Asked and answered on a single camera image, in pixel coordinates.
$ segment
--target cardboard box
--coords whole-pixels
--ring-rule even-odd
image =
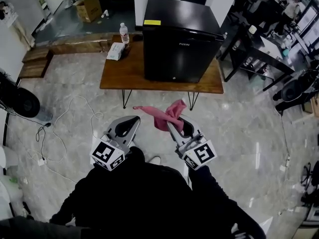
[[[79,0],[74,5],[83,22],[92,22],[102,15],[99,0]]]

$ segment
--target black mini fridge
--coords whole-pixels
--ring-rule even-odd
[[[144,24],[145,78],[197,83],[224,41],[210,7],[149,0]]]

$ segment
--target tabletop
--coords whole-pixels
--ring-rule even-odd
[[[121,42],[120,35],[114,35],[113,42]],[[106,60],[100,89],[224,93],[219,63],[215,58],[198,83],[157,82],[144,78],[143,41],[132,41],[129,48],[128,55],[119,61]]]

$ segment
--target wooden step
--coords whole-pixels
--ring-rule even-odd
[[[110,50],[113,33],[87,34],[53,41],[48,48],[54,55],[73,53],[97,53]]]
[[[51,59],[26,62],[22,67],[19,77],[25,78],[43,78],[51,62]]]
[[[52,57],[53,57],[53,53],[50,51],[49,48],[47,47],[35,48],[26,53],[22,62],[27,63],[31,61],[34,62],[39,60],[51,60]]]

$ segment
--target desk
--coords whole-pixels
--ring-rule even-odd
[[[114,35],[113,42],[121,42],[120,35]],[[119,61],[106,60],[102,74],[100,89],[122,90],[123,108],[132,90],[162,90],[188,92],[190,110],[193,109],[199,93],[223,94],[223,85],[216,59],[210,63],[205,74],[198,83],[156,82],[144,78],[143,41],[130,43],[131,49],[127,56]],[[130,90],[125,102],[125,90]],[[189,92],[193,92],[192,102]]]
[[[237,48],[237,50],[233,50],[232,48],[234,44],[239,39],[241,40],[241,45]],[[276,57],[274,55],[275,52],[280,53],[280,51],[277,46],[275,47],[276,50],[269,49],[265,46],[262,37],[257,32],[252,35],[251,33],[249,33],[247,27],[245,27],[244,25],[240,25],[234,39],[231,41],[230,45],[227,47],[224,54],[220,58],[220,60],[224,60],[229,53],[233,65],[233,71],[226,77],[225,82],[228,82],[239,69],[244,69],[259,74],[256,71],[251,71],[248,66],[244,65],[249,57],[265,62],[263,68],[265,68],[267,65],[271,65],[283,72],[283,75],[281,75],[278,79],[274,80],[270,85],[265,87],[263,91],[268,90],[269,88],[283,80],[287,75],[292,74],[294,72],[294,69],[292,67],[291,61],[289,61],[288,58],[282,59]]]
[[[296,32],[292,32],[294,37],[296,38],[297,42],[300,44],[300,46],[305,50],[307,54],[309,54],[309,49],[305,43],[305,41],[298,35]]]

